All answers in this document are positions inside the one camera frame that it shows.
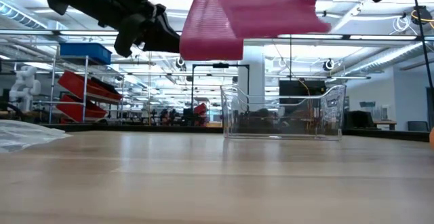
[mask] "wooden table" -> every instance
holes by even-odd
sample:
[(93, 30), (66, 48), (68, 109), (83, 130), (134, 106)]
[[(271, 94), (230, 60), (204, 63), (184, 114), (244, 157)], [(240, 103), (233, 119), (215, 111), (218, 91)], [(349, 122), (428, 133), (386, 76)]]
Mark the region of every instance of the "wooden table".
[(427, 143), (73, 135), (0, 154), (1, 224), (434, 223)]
[(378, 125), (389, 125), (389, 130), (395, 130), (395, 126), (397, 125), (397, 122), (390, 121), (390, 120), (384, 120), (384, 121), (374, 121), (375, 126)]

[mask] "white column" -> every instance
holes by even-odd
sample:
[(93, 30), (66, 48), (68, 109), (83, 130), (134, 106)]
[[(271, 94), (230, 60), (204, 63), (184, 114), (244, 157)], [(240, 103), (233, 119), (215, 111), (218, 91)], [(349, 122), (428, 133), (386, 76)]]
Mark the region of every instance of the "white column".
[[(249, 103), (263, 103), (265, 95), (265, 61), (264, 47), (262, 46), (245, 46), (244, 57), (239, 64), (250, 65), (250, 95), (262, 96), (262, 98), (250, 98)], [(248, 70), (244, 67), (238, 68), (238, 87), (248, 93)], [(247, 101), (246, 97), (239, 94), (243, 101)], [(250, 111), (257, 111), (264, 108), (263, 105), (250, 105)], [(246, 110), (245, 106), (241, 106), (241, 110)]]

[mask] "white humanoid robot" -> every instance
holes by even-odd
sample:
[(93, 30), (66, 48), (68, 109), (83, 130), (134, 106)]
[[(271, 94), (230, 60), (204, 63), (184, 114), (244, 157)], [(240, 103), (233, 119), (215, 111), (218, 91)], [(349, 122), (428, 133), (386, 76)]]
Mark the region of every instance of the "white humanoid robot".
[[(9, 101), (22, 112), (31, 111), (33, 96), (41, 93), (41, 82), (35, 79), (36, 71), (36, 67), (22, 67), (21, 71), (16, 72), (15, 84), (9, 92)], [(22, 98), (21, 105), (18, 103), (19, 98)]]

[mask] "office chair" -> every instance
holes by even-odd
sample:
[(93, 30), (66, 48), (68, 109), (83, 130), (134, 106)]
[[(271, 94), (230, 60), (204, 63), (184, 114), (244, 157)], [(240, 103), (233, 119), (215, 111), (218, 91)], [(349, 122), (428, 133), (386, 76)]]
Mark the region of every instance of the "office chair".
[(407, 122), (410, 132), (429, 132), (428, 122)]

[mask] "clear plastic bag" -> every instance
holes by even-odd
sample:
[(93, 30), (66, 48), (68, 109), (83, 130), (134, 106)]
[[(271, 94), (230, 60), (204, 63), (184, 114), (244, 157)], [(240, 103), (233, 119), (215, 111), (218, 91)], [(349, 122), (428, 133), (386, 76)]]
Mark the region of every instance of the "clear plastic bag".
[(15, 152), (27, 147), (52, 142), (71, 135), (26, 122), (0, 119), (0, 153)]

